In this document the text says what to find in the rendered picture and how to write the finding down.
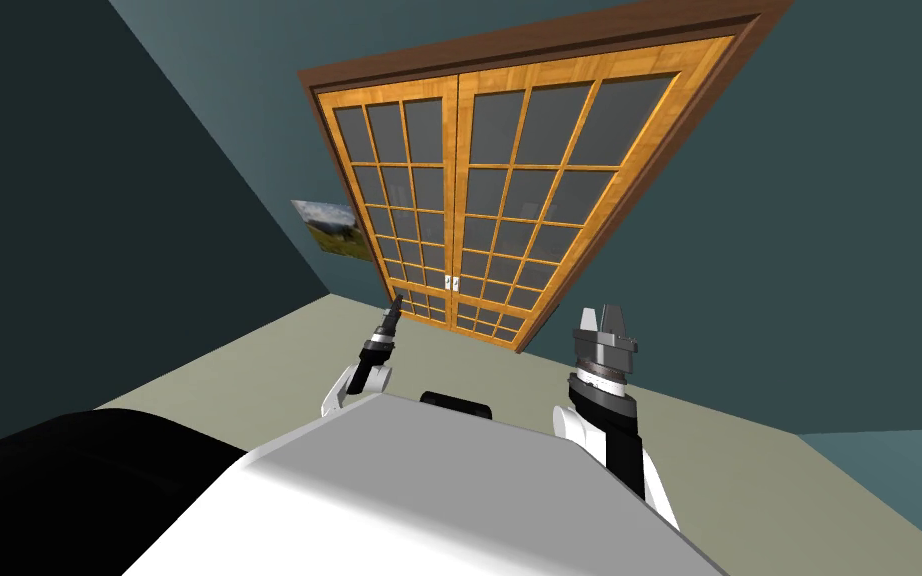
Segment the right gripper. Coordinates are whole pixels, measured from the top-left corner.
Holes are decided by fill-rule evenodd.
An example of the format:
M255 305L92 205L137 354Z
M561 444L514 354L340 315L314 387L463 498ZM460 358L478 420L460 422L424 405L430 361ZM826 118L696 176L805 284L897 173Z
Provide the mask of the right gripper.
M638 342L626 336L620 305L603 305L599 327L594 308L585 307L579 329L573 330L576 358L608 370L631 374L633 355L638 352Z

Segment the wooden glazed door leaf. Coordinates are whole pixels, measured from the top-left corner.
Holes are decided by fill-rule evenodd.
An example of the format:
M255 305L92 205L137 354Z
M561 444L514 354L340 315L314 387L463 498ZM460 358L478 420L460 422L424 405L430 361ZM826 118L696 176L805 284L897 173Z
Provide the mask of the wooden glazed door leaf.
M453 76L317 96L351 202L390 298L447 329L453 290L458 81Z
M459 332L513 351L530 342L731 44L711 37L459 77Z

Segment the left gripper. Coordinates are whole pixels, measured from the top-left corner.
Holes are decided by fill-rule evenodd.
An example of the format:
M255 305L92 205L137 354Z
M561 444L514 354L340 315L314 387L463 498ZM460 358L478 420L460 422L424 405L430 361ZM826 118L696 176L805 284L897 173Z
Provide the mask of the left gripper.
M403 295L396 295L387 310L383 311L381 322L373 333L374 342L386 343L393 340L400 320L402 301Z

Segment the landscape picture on wall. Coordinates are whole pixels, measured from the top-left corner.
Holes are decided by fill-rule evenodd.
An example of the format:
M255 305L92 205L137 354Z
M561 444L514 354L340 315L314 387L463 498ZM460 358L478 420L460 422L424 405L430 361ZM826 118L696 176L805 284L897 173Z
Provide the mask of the landscape picture on wall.
M323 252L372 260L365 234L349 206L300 200L292 203Z

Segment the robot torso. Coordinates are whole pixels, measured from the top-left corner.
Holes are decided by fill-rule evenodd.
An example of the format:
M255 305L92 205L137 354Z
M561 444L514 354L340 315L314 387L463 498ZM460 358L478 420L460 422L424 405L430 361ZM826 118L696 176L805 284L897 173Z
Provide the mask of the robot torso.
M569 440L375 394L238 459L124 576L728 576Z

